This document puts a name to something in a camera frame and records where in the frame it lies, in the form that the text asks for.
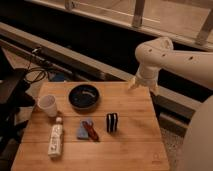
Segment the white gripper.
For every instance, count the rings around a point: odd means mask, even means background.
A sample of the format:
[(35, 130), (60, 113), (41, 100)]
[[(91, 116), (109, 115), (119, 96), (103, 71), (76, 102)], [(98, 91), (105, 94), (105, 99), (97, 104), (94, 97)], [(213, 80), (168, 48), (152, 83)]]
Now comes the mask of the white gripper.
[(139, 85), (151, 87), (150, 91), (157, 96), (159, 94), (157, 81), (158, 81), (159, 70), (152, 67), (139, 67), (138, 71), (129, 82), (129, 89), (133, 90), (139, 87)]

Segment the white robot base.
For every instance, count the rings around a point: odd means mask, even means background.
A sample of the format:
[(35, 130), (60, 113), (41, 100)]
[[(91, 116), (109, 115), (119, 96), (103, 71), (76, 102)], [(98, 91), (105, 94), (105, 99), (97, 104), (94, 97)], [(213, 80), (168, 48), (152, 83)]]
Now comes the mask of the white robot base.
[(213, 95), (190, 121), (176, 171), (213, 171)]

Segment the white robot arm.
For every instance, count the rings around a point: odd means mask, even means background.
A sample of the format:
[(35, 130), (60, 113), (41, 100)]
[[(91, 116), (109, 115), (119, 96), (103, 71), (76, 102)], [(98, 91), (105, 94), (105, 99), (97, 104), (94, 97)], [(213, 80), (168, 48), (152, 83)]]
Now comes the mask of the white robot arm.
[(159, 71), (164, 69), (213, 90), (213, 52), (175, 50), (170, 38), (160, 37), (139, 44), (135, 57), (139, 67), (130, 89), (141, 85), (157, 95)]

